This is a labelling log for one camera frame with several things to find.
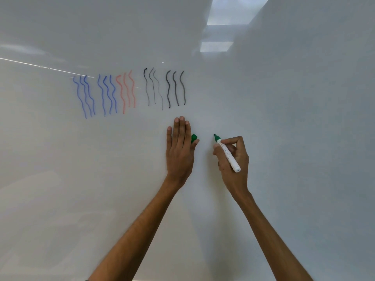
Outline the person's left forearm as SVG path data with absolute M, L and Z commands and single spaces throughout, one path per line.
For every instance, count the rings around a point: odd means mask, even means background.
M 87 281 L 133 281 L 170 203 L 185 182 L 186 179 L 166 176 L 157 194 Z

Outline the white marker with green tip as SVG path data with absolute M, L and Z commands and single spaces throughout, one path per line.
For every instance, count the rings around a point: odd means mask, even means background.
M 234 156 L 232 155 L 232 153 L 230 152 L 230 150 L 228 149 L 228 147 L 222 143 L 222 139 L 216 135 L 216 134 L 213 134 L 214 136 L 214 141 L 220 145 L 220 147 L 223 149 L 223 152 L 225 154 L 225 157 L 229 163 L 229 165 L 231 166 L 232 170 L 234 170 L 236 173 L 240 172 L 241 171 L 241 168 L 239 166 L 239 164 L 237 163 L 236 159 L 234 158 Z

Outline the person's left hand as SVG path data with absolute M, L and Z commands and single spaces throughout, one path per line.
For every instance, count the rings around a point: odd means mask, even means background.
M 185 141 L 183 146 L 179 146 L 179 118 L 176 117 L 172 126 L 172 146 L 166 150 L 167 175 L 165 182 L 174 191 L 178 191 L 187 181 L 193 170 L 194 156 L 190 155 L 191 126 L 185 120 Z

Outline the white whiteboard with wavy lines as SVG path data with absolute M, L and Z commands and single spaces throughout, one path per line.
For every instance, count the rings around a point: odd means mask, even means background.
M 84 281 L 200 140 L 135 280 L 274 281 L 212 155 L 316 281 L 375 281 L 375 0 L 0 0 L 0 281 Z

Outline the person's right hand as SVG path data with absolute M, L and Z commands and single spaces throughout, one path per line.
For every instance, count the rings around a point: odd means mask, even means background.
M 235 200 L 243 198 L 249 194 L 247 187 L 249 156 L 246 151 L 245 143 L 242 136 L 223 139 L 223 144 L 233 144 L 237 147 L 236 155 L 233 155 L 239 164 L 241 171 L 236 173 L 232 170 L 225 155 L 217 157 L 218 167 L 222 175 L 223 182 Z

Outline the person's right forearm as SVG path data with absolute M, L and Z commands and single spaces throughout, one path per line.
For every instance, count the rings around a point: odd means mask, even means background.
M 266 219 L 249 191 L 231 193 L 244 213 L 276 281 L 313 281 Z

